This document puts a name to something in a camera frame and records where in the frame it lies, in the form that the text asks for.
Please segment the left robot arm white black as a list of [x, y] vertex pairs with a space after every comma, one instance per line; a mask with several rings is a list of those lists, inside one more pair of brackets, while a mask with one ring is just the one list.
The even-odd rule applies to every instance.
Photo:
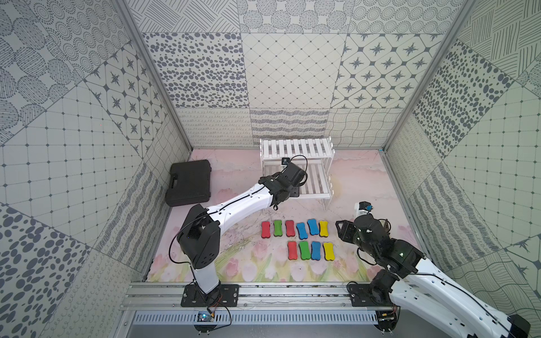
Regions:
[[277, 173], [260, 177], [246, 192], [210, 207], [193, 206], [175, 236], [187, 256], [195, 285], [205, 296], [219, 289], [220, 281], [214, 260], [220, 252], [221, 236], [248, 216], [298, 197], [308, 179], [307, 169], [293, 162]]

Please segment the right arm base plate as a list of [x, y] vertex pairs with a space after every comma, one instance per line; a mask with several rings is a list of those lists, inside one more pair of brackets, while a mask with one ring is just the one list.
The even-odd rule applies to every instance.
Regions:
[[346, 290], [353, 307], [396, 306], [390, 298], [393, 289], [388, 286], [350, 282], [346, 285]]

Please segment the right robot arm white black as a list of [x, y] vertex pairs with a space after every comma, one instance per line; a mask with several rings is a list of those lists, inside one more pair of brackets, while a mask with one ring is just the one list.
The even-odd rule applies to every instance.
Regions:
[[338, 237], [373, 258], [380, 270], [368, 286], [350, 282], [353, 306], [364, 297], [395, 310], [380, 317], [377, 328], [391, 332], [398, 311], [406, 309], [451, 337], [527, 337], [531, 324], [518, 314], [507, 315], [481, 301], [445, 275], [412, 244], [390, 236], [372, 214], [335, 224]]

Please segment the shelf green eraser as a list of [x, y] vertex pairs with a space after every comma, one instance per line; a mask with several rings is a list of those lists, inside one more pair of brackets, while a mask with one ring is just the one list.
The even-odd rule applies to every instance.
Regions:
[[281, 220], [273, 221], [273, 236], [274, 237], [283, 236], [283, 221]]
[[311, 250], [310, 245], [307, 241], [299, 242], [301, 260], [310, 260], [311, 259]]

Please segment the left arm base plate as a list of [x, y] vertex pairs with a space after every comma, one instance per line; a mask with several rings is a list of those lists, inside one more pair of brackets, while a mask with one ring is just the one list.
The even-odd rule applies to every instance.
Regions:
[[204, 293], [197, 283], [191, 283], [184, 288], [181, 307], [236, 307], [238, 305], [239, 291], [240, 286], [238, 284], [219, 283], [214, 290]]

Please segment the shelf red eraser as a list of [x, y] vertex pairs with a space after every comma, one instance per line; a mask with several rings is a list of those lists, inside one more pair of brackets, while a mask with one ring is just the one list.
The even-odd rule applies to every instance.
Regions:
[[263, 221], [261, 223], [261, 237], [263, 239], [271, 237], [271, 224], [268, 221]]
[[294, 237], [295, 236], [295, 222], [292, 220], [285, 221], [286, 236]]
[[297, 242], [289, 241], [287, 243], [287, 255], [290, 261], [295, 261], [298, 259]]

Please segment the shelf blue eraser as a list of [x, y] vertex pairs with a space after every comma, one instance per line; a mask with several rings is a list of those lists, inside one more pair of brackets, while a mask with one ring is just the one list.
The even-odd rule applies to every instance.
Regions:
[[301, 240], [308, 239], [308, 233], [307, 233], [305, 223], [297, 223], [296, 224], [296, 229], [297, 229], [297, 232], [298, 232], [298, 236], [299, 236], [299, 238]]
[[311, 260], [321, 260], [321, 242], [313, 241], [311, 243]]

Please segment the shelf yellow eraser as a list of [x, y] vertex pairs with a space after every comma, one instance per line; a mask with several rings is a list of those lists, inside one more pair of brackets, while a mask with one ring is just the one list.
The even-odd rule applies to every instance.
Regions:
[[318, 225], [319, 225], [319, 236], [324, 237], [324, 238], [329, 237], [328, 221], [320, 221]]
[[326, 261], [334, 261], [335, 260], [335, 253], [334, 253], [334, 245], [331, 242], [324, 242], [323, 243], [323, 250], [324, 250], [324, 258]]

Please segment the white wooden slatted shelf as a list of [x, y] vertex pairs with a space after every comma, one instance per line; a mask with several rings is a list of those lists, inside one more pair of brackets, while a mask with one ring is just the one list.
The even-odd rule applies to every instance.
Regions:
[[330, 178], [335, 149], [330, 137], [319, 139], [261, 139], [261, 169], [264, 176], [285, 168], [289, 158], [307, 174], [306, 183], [299, 188], [300, 199], [317, 199], [327, 209], [334, 191]]

